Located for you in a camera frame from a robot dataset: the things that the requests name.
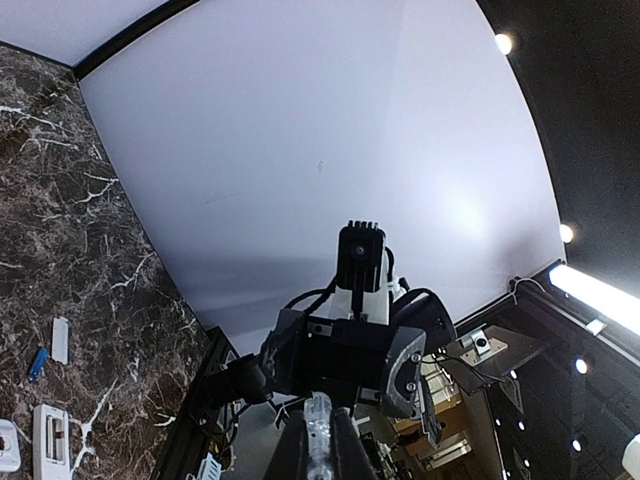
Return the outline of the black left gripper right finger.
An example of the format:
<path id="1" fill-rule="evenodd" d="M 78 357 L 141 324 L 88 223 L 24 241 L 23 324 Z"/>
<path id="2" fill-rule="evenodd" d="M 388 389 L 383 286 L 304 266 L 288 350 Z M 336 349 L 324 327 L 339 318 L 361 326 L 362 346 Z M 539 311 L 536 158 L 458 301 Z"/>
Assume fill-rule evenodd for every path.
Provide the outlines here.
<path id="1" fill-rule="evenodd" d="M 349 415 L 343 407 L 330 417 L 331 467 L 338 480 L 375 480 L 378 478 Z"/>

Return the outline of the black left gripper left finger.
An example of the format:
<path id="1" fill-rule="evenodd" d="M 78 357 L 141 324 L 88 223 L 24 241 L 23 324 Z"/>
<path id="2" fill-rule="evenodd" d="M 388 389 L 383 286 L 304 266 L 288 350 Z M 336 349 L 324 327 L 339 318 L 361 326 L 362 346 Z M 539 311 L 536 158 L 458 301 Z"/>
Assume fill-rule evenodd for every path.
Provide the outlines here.
<path id="1" fill-rule="evenodd" d="M 302 480 L 313 478 L 313 398 L 298 402 L 298 408 L 281 432 L 264 480 Z"/>

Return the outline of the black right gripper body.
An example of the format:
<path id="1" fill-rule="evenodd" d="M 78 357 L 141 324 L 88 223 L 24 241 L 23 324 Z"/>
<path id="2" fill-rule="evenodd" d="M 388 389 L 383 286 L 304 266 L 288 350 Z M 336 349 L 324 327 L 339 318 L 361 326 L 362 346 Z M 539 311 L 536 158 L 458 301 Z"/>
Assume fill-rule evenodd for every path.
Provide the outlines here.
<path id="1" fill-rule="evenodd" d="M 426 333 L 417 328 L 327 319 L 283 309 L 260 350 L 270 388 L 327 394 L 336 407 L 373 405 L 387 417 L 418 414 Z"/>

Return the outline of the clear handled screwdriver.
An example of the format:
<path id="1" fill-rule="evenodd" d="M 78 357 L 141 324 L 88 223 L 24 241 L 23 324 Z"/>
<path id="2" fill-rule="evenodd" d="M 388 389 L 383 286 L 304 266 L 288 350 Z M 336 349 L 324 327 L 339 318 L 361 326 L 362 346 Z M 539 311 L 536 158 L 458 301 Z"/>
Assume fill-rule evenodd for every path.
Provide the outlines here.
<path id="1" fill-rule="evenodd" d="M 304 403 L 307 432 L 307 478 L 330 480 L 334 478 L 331 465 L 331 413 L 330 397 L 313 392 Z"/>

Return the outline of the white remote control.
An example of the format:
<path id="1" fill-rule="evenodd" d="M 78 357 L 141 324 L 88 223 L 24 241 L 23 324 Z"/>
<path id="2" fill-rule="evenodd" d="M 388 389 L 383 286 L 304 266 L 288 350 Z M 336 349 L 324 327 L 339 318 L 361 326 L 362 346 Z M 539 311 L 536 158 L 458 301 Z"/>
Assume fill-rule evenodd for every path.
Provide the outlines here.
<path id="1" fill-rule="evenodd" d="M 21 453 L 17 429 L 9 420 L 0 420 L 0 441 L 0 471 L 16 472 L 21 467 Z"/>
<path id="2" fill-rule="evenodd" d="M 35 480 L 70 480 L 69 415 L 46 404 L 33 412 L 33 475 Z"/>

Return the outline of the blue battery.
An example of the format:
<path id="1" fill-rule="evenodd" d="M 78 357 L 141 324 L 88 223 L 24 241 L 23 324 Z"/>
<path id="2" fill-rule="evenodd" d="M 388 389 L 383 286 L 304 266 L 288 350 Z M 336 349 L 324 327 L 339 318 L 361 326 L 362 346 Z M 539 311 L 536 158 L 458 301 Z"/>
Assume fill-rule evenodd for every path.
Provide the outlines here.
<path id="1" fill-rule="evenodd" d="M 49 359 L 49 352 L 46 348 L 41 348 L 34 357 L 28 370 L 27 378 L 30 382 L 38 382 L 42 371 Z"/>

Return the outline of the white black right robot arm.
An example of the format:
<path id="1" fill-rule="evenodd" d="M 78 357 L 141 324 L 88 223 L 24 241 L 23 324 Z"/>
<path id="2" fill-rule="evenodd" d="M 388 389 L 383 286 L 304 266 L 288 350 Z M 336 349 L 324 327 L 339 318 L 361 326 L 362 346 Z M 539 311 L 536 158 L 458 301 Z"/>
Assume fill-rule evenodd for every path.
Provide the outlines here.
<path id="1" fill-rule="evenodd" d="M 275 393 L 315 392 L 340 407 L 368 403 L 389 417 L 416 415 L 422 360 L 451 342 L 455 328 L 431 290 L 393 297 L 383 264 L 392 259 L 381 243 L 340 246 L 336 275 L 320 297 L 302 311 L 284 308 L 259 353 L 206 376 L 192 417 L 202 422 L 238 400 L 255 405 Z"/>

